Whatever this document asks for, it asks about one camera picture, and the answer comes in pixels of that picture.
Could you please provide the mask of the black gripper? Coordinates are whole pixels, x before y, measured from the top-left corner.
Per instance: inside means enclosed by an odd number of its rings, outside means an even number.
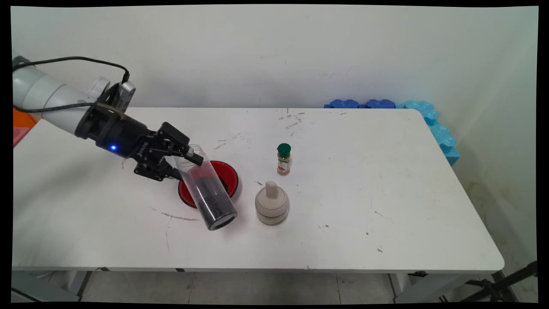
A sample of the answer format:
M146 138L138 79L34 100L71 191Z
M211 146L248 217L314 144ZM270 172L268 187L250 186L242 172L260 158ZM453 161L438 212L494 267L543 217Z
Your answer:
M172 167L165 156L182 157L201 166L204 158L190 146L190 139L168 122L153 131L132 117L112 110L110 106L98 104L85 111L75 129L75 135L92 139L95 145L122 158L132 158L137 164L134 173L162 182L164 179L182 181L177 168ZM162 154L150 152L152 146Z

